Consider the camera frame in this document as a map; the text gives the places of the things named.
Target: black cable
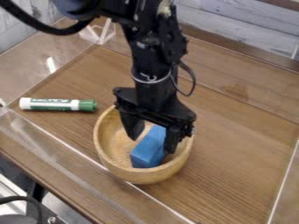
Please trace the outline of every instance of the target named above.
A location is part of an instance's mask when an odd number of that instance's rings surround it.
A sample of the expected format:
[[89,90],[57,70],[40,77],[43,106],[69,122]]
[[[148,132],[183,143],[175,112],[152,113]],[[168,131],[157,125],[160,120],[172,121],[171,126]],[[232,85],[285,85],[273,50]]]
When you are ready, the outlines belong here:
[[45,32],[52,35],[65,36],[80,32],[92,21],[80,21],[73,26],[56,29],[55,27],[48,26],[41,23],[35,17],[32,17],[10,0],[0,0],[0,6],[26,25],[29,25],[36,30]]
[[180,88],[177,87],[177,84],[176,84],[176,82],[175,82],[175,80],[173,80],[173,77],[171,76],[172,84],[173,84],[173,86],[175,86],[177,92],[179,92],[181,95],[184,95],[185,97],[188,97],[188,96],[192,95],[192,92],[193,92],[193,90],[195,90],[195,88],[196,88],[196,83],[197,83],[197,81],[196,81],[196,75],[195,75],[195,72],[192,71],[192,69],[183,63],[181,60],[180,60],[180,62],[179,62],[179,67],[180,67],[180,68],[189,74],[189,76],[191,76],[191,79],[192,79],[191,92],[189,92],[188,94],[185,94],[185,93],[180,90]]
[[2,204],[10,203],[10,202],[17,201],[17,200],[28,201],[36,206],[37,214],[39,214],[37,224],[43,224],[43,209],[40,207],[39,202],[35,199],[28,198],[28,197],[21,197],[21,196],[12,196],[12,197],[6,197],[6,198],[1,198],[0,199],[0,206]]

